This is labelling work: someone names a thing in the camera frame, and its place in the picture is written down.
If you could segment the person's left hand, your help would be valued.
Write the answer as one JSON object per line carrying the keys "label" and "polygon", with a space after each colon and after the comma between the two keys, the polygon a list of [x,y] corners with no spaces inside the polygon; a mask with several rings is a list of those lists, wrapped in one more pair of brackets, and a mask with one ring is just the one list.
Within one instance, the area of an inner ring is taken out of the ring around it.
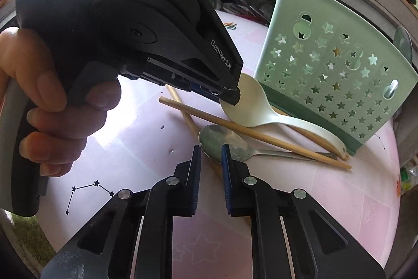
{"label": "person's left hand", "polygon": [[121,98],[120,82],[106,81],[88,92],[84,105],[69,106],[48,46],[32,30],[16,27],[1,33],[1,93],[12,79],[36,105],[27,115],[36,131],[22,140],[19,153],[39,164],[43,176],[68,173]]}

